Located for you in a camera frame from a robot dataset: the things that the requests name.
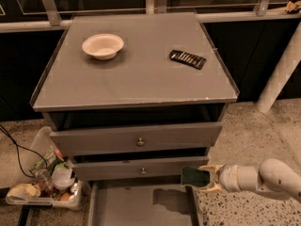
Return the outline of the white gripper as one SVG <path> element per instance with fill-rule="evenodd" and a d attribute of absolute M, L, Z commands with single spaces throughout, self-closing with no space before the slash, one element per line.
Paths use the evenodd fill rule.
<path fill-rule="evenodd" d="M 201 188 L 202 193 L 217 193 L 223 189 L 228 192 L 240 192 L 241 188 L 238 183 L 237 165 L 204 165 L 198 168 L 199 170 L 208 171 L 213 174 L 218 174 L 218 183 L 211 182 L 207 186 Z"/>

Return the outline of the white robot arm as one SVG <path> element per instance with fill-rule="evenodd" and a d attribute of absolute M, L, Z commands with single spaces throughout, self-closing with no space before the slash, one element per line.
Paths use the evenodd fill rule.
<path fill-rule="evenodd" d="M 211 180 L 201 192 L 249 191 L 265 198 L 301 202 L 301 176 L 277 159 L 265 159 L 258 166 L 207 165 L 199 170 L 209 172 Z"/>

